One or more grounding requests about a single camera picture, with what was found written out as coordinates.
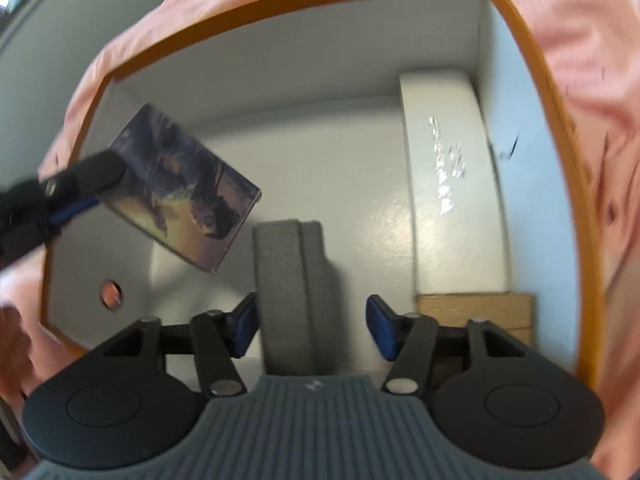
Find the person's left hand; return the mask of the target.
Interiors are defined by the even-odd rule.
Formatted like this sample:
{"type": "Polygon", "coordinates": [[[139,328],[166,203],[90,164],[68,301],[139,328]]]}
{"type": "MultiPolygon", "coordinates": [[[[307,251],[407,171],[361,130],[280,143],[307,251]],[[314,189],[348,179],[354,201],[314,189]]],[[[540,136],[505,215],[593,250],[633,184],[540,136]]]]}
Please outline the person's left hand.
{"type": "Polygon", "coordinates": [[[24,403],[24,385],[34,371],[29,356],[32,340],[23,330],[21,313],[12,304],[1,306],[0,330],[1,399],[18,411],[24,403]]]}

